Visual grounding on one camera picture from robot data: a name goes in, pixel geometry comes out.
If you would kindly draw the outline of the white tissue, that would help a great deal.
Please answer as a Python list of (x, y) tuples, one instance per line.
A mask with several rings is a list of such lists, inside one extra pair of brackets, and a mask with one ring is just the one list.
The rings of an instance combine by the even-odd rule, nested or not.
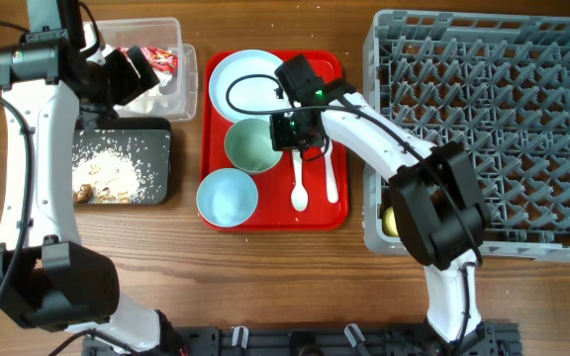
[(155, 86), (127, 105), (115, 105), (114, 109), (121, 117), (145, 115), (169, 117), (179, 114), (184, 109), (184, 104), (177, 91), (163, 94), (161, 88)]

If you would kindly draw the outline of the red snack wrapper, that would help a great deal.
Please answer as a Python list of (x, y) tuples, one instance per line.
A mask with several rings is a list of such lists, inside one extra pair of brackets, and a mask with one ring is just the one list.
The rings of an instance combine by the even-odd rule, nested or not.
[(179, 64), (177, 54), (155, 46), (142, 47), (142, 52), (156, 73), (175, 74), (177, 72)]

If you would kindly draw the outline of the pale green bowl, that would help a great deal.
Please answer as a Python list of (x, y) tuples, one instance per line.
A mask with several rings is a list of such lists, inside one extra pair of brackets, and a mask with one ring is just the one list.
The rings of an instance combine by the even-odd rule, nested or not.
[(224, 146), (231, 164), (250, 175), (274, 168), (283, 156), (272, 147), (269, 124), (260, 119), (233, 124), (225, 135)]

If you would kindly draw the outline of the white rice pile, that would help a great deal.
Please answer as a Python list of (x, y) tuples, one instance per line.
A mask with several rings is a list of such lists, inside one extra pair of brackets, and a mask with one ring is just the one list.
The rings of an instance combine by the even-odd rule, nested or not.
[(93, 153), (72, 167), (73, 193), (90, 184), (94, 196), (87, 204), (136, 203), (143, 192), (143, 178), (129, 156), (113, 150)]

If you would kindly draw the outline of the brown food scrap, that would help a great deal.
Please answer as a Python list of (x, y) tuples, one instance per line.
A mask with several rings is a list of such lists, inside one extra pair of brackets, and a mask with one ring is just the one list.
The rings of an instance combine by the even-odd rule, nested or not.
[(87, 204), (94, 196), (93, 188), (90, 184), (82, 184), (73, 193), (73, 202), (75, 204)]

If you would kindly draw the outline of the yellow plastic cup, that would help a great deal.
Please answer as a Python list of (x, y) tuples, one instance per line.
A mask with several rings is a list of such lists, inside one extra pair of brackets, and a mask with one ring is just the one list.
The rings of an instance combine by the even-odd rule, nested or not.
[(398, 229), (395, 218), (395, 211), (392, 207), (385, 210), (382, 218), (382, 230), (385, 235), (390, 237), (398, 237)]

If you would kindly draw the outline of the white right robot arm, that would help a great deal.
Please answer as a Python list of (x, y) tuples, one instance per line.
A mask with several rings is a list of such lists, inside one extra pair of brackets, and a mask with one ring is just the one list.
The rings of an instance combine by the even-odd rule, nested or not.
[(475, 271), (490, 215), (463, 144), (437, 145), (403, 130), (344, 79), (325, 82), (302, 54), (274, 75), (277, 95), (290, 103), (270, 115), (274, 149), (304, 151), (335, 141), (384, 177), (397, 233), (425, 268), (427, 322), (450, 354), (469, 350), (483, 325)]

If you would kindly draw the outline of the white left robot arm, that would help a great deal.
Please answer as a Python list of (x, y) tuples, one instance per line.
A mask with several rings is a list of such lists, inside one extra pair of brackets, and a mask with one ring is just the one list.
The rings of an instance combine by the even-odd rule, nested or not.
[(30, 24), (0, 49), (0, 105), (8, 125), (0, 221), (0, 313), (25, 329), (89, 336), (128, 355), (186, 355), (167, 317), (119, 287), (113, 261), (84, 247), (71, 193), (76, 128), (116, 118), (154, 87), (138, 47), (103, 54), (89, 43), (79, 1), (31, 1)]

